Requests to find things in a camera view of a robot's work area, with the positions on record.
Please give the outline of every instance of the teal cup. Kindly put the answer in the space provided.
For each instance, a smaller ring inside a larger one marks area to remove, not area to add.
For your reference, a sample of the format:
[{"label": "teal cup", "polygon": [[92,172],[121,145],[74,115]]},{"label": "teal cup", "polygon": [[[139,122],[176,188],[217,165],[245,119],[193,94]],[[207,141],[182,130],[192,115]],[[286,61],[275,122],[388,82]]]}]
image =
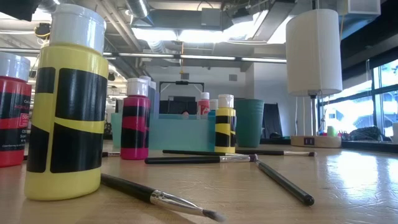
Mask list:
[{"label": "teal cup", "polygon": [[120,148],[122,135],[122,113],[111,114],[113,147]]},{"label": "teal cup", "polygon": [[258,147],[262,130],[264,101],[235,100],[236,141],[239,147]]}]

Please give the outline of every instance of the wooden table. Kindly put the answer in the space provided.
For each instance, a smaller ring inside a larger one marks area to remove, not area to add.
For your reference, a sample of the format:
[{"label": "wooden table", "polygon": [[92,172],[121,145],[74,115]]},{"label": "wooden table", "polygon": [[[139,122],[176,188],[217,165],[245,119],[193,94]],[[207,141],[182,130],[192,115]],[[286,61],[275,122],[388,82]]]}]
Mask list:
[{"label": "wooden table", "polygon": [[[111,142],[105,142],[104,150],[111,148]],[[254,163],[149,166],[109,157],[103,159],[102,170],[216,210],[227,216],[227,223],[398,223],[397,155],[315,150],[316,157],[260,156],[313,195],[312,207],[303,206]],[[149,205],[105,186],[71,200],[31,201],[23,194],[24,176],[25,164],[0,169],[0,223],[216,223]]]}]

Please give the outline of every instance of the pink paint bottle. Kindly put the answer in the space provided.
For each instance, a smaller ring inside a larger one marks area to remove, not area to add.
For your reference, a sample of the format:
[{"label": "pink paint bottle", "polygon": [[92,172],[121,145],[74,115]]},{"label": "pink paint bottle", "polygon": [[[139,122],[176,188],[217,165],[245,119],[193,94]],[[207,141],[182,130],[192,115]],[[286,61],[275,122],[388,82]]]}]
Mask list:
[{"label": "pink paint bottle", "polygon": [[200,93],[198,101],[198,115],[208,114],[210,111],[210,94],[208,92]]},{"label": "pink paint bottle", "polygon": [[122,159],[145,159],[148,157],[150,112],[147,81],[129,78],[127,95],[123,100],[120,156]]}]

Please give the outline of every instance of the paintbrush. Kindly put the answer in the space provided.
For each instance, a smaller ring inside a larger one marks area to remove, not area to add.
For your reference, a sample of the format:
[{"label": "paintbrush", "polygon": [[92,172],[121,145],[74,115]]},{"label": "paintbrush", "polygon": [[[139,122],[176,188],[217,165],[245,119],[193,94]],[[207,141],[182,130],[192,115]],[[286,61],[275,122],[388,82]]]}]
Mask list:
[{"label": "paintbrush", "polygon": [[[117,157],[120,152],[102,152],[102,157]],[[24,155],[24,161],[27,161],[27,155]]]},{"label": "paintbrush", "polygon": [[273,168],[269,167],[267,164],[261,162],[256,155],[255,160],[256,165],[258,168],[266,173],[270,178],[272,178],[275,182],[285,188],[287,191],[292,193],[297,199],[299,199],[304,205],[313,205],[315,203],[315,199],[302,190],[300,187],[297,187],[295,184],[291,183],[286,177],[282,174],[276,172]]},{"label": "paintbrush", "polygon": [[101,174],[101,183],[105,186],[131,195],[139,200],[142,200],[143,202],[158,205],[176,212],[208,217],[218,222],[223,222],[226,220],[226,218],[221,214],[201,208],[194,203],[191,203],[180,197],[168,194],[166,192],[161,192],[141,184],[136,184],[134,182],[113,177],[111,175]]},{"label": "paintbrush", "polygon": [[[203,152],[203,151],[184,151],[184,150],[163,150],[163,153],[186,154],[198,156],[226,156],[234,153],[225,152]],[[264,151],[264,150],[235,150],[235,154],[257,154],[268,156],[316,156],[316,152],[294,152],[294,151]]]},{"label": "paintbrush", "polygon": [[146,164],[206,164],[224,162],[253,162],[255,155],[226,154],[225,156],[148,157]]}]

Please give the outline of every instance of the brush bristles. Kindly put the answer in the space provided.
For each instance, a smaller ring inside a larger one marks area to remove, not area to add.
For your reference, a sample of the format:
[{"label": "brush bristles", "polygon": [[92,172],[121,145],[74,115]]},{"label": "brush bristles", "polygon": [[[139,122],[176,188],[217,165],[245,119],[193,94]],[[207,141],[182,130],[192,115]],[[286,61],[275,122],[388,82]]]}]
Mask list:
[{"label": "brush bristles", "polygon": [[212,220],[215,220],[218,222],[224,222],[226,220],[225,216],[223,216],[222,214],[219,214],[217,212],[214,212],[214,211],[203,209],[203,214],[204,214],[204,216],[211,218]]}]

